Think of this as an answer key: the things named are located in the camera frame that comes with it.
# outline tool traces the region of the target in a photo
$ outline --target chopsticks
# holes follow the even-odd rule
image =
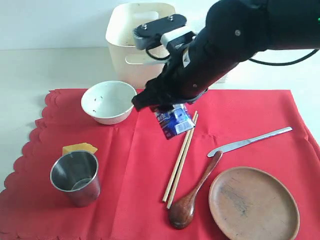
[[[196,124],[197,120],[198,120],[198,111],[195,111],[194,116],[192,118],[192,121]],[[185,164],[185,160],[186,160],[186,157],[187,157],[188,149],[189,149],[190,142],[191,142],[192,136],[194,134],[194,131],[195,131],[195,128],[192,128],[191,130],[187,131],[187,133],[186,133],[186,135],[184,137],[184,140],[183,140],[179,155],[178,155],[178,157],[176,159],[175,165],[173,167],[173,171],[171,173],[171,177],[169,179],[169,182],[168,182],[168,185],[166,187],[164,196],[162,198],[163,202],[167,201],[168,195],[169,195],[169,192],[170,192],[170,189],[171,189],[171,186],[172,186],[172,183],[174,181],[173,187],[172,187],[172,190],[171,190],[171,194],[170,194],[170,197],[169,197],[169,200],[168,200],[168,204],[166,206],[167,209],[169,209],[171,207],[171,204],[172,204],[172,202],[174,200],[174,196],[175,196],[175,193],[176,193],[176,190],[177,190],[177,186],[178,186],[178,182],[179,182],[180,175],[181,175],[181,172],[182,172],[182,168],[184,167],[184,164]]]

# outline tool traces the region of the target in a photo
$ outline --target robotic arm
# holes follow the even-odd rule
[[[195,35],[179,14],[134,30],[138,49],[160,46],[169,52],[159,76],[132,99],[145,107],[168,109],[194,103],[208,87],[257,52],[320,48],[319,0],[220,0]]]

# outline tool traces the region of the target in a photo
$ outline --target white bowl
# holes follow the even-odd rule
[[[134,107],[136,90],[123,81],[104,81],[89,88],[82,96],[81,107],[98,123],[111,125],[125,120]]]

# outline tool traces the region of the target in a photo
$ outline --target red tablecloth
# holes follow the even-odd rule
[[[184,134],[166,140],[150,110],[132,111],[123,122],[105,126],[80,105],[85,89],[56,89],[15,172],[0,194],[0,239],[155,240],[226,237],[209,210],[209,187],[220,172],[236,166],[264,170],[292,193],[300,212],[299,240],[320,238],[320,149],[300,117],[290,91],[210,90],[188,106],[199,118],[175,200],[196,184],[218,146],[291,126],[293,131],[225,153],[200,190],[193,222],[183,230],[169,225],[165,187]],[[62,146],[87,142],[98,148],[101,194],[76,208],[51,186],[51,166]]]

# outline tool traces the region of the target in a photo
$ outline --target white table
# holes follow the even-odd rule
[[[308,51],[265,52],[267,61],[290,61]],[[320,53],[297,65],[269,67],[241,63],[215,89],[291,89],[298,109],[320,143]],[[58,88],[89,88],[117,79],[107,48],[64,48],[0,51],[1,118],[0,191],[15,160],[29,141],[34,121],[41,118],[44,98]]]

